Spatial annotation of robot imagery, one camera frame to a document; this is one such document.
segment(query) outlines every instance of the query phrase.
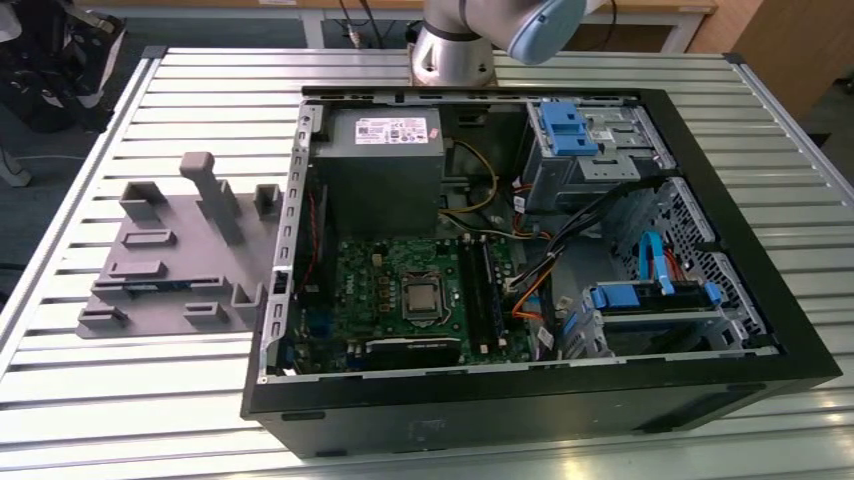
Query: ram slot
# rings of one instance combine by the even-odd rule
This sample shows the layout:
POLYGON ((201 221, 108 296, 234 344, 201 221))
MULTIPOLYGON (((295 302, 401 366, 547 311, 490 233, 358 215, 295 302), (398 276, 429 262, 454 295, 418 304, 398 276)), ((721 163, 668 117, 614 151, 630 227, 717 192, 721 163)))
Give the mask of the ram slot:
POLYGON ((495 342, 499 347, 507 346, 505 340, 505 320, 502 319, 502 292, 501 292, 501 280, 498 279, 495 263, 493 262, 493 252, 490 251, 490 243, 486 239, 481 240, 481 258, 486 266, 486 282, 483 282, 481 288, 483 288, 483 296, 487 299, 489 318, 493 322, 493 331, 495 342))
POLYGON ((497 325, 502 322, 501 301, 494 283, 489 248, 485 249, 485 244, 477 240, 462 239, 458 242, 458 261, 461 287, 466 302, 469 342, 473 352, 489 354, 491 349, 499 345, 497 325))

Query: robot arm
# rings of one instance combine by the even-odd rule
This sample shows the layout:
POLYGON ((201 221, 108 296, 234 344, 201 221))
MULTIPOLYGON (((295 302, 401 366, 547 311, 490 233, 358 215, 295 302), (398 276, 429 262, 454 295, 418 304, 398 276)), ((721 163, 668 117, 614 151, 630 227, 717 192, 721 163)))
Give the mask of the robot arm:
POLYGON ((486 85, 493 45, 526 65, 563 48, 582 18, 605 0, 426 0, 425 28, 413 50, 417 82, 486 85))

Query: sticker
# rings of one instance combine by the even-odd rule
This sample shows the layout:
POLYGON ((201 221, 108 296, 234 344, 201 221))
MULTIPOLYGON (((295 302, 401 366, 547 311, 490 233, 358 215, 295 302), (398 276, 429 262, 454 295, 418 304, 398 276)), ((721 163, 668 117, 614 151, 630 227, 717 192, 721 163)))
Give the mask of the sticker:
POLYGON ((361 118, 357 122, 357 145, 429 142, 426 118, 361 118))
POLYGON ((614 141, 614 134, 610 130, 594 130, 590 132, 590 138, 596 141, 610 140, 614 141))
POLYGON ((525 213, 525 198, 523 197, 513 197, 513 209, 519 213, 525 213))
POLYGON ((551 346, 555 344, 555 337, 551 333, 549 333, 546 327, 539 327, 537 338, 539 338, 539 341, 543 342, 543 345, 546 345, 546 347, 551 350, 551 346))

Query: wooden cabinet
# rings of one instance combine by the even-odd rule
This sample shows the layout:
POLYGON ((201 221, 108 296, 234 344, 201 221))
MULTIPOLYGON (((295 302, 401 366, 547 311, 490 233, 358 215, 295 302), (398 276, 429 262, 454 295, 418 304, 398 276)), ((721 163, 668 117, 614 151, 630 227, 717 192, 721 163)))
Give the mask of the wooden cabinet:
POLYGON ((789 113, 805 115, 854 65, 854 1, 717 0, 689 52, 738 52, 789 113))

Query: slotted aluminum surface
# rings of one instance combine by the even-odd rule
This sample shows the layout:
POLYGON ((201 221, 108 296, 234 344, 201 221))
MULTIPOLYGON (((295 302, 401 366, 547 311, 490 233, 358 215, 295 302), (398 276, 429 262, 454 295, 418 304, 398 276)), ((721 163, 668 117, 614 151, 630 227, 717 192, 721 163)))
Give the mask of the slotted aluminum surface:
POLYGON ((0 479, 221 478, 239 472, 349 479, 852 474, 850 187, 804 143, 750 71, 718 56, 566 54, 539 67, 498 56, 497 68, 507 86, 670 92, 849 372, 820 389, 773 398, 681 434, 301 461, 238 416, 249 334, 76 337, 78 312, 119 230, 116 199, 127 181, 155 179, 165 193, 189 192, 178 176, 181 155, 209 150, 237 192, 283 182, 301 86, 406 85, 406 62, 403 52, 171 49, 162 61, 140 63, 110 133, 0 317, 0 338, 8 338, 0 354, 0 479))

